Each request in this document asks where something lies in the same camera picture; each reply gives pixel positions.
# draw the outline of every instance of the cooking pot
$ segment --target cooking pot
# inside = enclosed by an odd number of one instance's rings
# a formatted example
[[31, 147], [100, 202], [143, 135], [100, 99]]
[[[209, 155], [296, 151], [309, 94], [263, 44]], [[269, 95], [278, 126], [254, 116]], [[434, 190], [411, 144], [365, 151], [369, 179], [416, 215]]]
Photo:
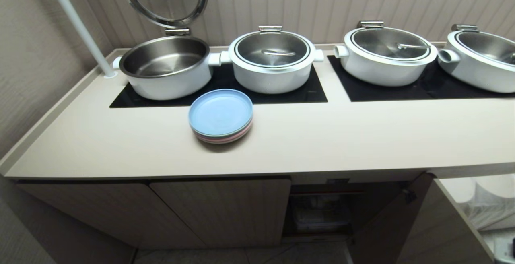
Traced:
[[235, 39], [220, 55], [221, 63], [232, 62], [234, 77], [243, 87], [265, 94], [299, 88], [309, 78], [312, 63], [323, 59], [322, 50], [307, 38], [281, 26], [260, 26]]
[[484, 90], [515, 92], [515, 42], [478, 30], [453, 25], [438, 64], [452, 77]]
[[438, 53], [423, 37], [384, 27], [382, 21], [360, 21], [344, 43], [334, 47], [343, 68], [358, 79], [388, 87], [415, 82]]
[[119, 66], [136, 93], [148, 99], [169, 100], [206, 85], [213, 74], [210, 58], [212, 66], [219, 66], [218, 57], [210, 54], [208, 45], [200, 39], [165, 37], [132, 48]]
[[159, 26], [166, 35], [144, 42], [123, 55], [119, 62], [134, 91], [153, 100], [169, 100], [190, 95], [212, 77], [210, 58], [219, 66], [219, 54], [210, 54], [208, 45], [190, 36], [182, 27], [192, 22], [206, 8], [208, 0], [198, 0], [195, 9], [181, 19], [168, 19], [151, 12], [138, 0], [128, 0], [137, 12]]

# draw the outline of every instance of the blue plate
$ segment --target blue plate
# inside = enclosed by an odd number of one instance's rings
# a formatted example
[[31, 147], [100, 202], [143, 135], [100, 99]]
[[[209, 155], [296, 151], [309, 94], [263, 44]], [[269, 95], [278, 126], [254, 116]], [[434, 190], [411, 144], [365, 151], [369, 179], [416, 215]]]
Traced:
[[249, 123], [252, 109], [252, 101], [244, 93], [233, 89], [214, 90], [193, 102], [190, 126], [205, 136], [228, 136]]

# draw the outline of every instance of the cabinet door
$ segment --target cabinet door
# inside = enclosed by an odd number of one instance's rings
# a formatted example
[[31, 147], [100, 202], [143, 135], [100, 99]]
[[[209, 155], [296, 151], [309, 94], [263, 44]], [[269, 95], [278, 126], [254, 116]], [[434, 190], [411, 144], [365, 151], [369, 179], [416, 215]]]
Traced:
[[493, 254], [439, 180], [418, 177], [356, 233], [355, 264], [491, 264]]
[[18, 187], [137, 248], [205, 247], [143, 184], [18, 184]]
[[281, 242], [290, 180], [152, 183], [150, 187], [208, 247]]

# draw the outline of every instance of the floor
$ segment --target floor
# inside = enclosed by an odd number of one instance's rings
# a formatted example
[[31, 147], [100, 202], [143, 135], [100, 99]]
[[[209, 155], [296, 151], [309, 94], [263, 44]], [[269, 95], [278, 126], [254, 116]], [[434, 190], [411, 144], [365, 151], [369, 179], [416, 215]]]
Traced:
[[350, 264], [345, 251], [344, 242], [252, 249], [140, 250], [134, 264]]
[[480, 234], [483, 237], [484, 242], [486, 242], [493, 252], [493, 242], [495, 238], [515, 238], [515, 227], [502, 230], [480, 231]]

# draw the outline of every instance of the cabinet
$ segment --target cabinet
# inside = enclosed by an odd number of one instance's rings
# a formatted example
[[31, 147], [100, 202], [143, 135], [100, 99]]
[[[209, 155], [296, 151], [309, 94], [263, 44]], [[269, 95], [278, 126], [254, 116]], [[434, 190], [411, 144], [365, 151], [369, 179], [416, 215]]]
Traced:
[[206, 247], [144, 184], [26, 183], [18, 184], [18, 187], [134, 247]]
[[419, 176], [356, 231], [349, 251], [355, 264], [493, 263], [478, 232], [430, 174]]
[[[291, 186], [288, 179], [20, 183], [44, 202], [144, 249], [272, 246], [346, 239], [355, 264], [487, 264], [493, 255], [440, 181]], [[291, 196], [341, 194], [350, 223], [298, 235]]]
[[281, 242], [288, 179], [186, 181], [150, 187], [209, 247]]

